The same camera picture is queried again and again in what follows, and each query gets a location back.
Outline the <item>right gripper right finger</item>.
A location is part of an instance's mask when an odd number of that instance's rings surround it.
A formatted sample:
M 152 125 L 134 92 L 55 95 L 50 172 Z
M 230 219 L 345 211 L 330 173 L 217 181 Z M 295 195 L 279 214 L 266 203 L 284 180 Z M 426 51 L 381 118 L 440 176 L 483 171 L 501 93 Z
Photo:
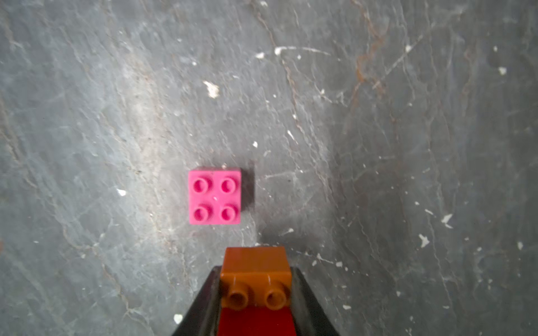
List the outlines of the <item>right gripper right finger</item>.
M 339 336 L 318 302 L 303 273 L 291 267 L 290 309 L 296 334 L 301 336 Z

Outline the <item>red lego brick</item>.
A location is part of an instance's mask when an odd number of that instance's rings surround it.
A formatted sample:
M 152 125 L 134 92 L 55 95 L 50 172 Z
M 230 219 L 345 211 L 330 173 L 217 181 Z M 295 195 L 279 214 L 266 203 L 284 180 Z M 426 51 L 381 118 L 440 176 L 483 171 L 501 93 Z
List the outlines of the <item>red lego brick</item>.
M 279 310 L 266 307 L 222 308 L 217 335 L 296 336 L 296 328 L 288 307 Z

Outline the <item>orange lego brick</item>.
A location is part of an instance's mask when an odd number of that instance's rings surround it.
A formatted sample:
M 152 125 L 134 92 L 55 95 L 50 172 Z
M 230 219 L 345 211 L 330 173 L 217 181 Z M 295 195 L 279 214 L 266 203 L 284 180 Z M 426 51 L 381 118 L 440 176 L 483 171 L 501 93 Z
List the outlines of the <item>orange lego brick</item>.
M 283 246 L 228 247 L 219 277 L 221 306 L 236 311 L 288 307 L 292 279 Z

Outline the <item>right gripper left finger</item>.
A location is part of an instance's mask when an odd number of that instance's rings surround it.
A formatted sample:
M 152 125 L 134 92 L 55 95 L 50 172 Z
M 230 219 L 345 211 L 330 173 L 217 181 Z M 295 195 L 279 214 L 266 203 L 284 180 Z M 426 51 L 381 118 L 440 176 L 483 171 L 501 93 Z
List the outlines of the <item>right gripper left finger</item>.
M 221 266 L 211 269 L 202 288 L 172 336 L 216 335 L 221 309 Z

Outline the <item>pink lego brick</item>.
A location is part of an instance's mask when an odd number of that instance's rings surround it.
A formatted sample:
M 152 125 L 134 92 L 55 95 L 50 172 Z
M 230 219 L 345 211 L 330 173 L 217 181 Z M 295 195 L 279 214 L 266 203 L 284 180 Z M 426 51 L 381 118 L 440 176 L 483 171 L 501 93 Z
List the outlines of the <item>pink lego brick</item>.
M 238 225 L 242 210 L 242 172 L 202 167 L 188 175 L 191 225 Z

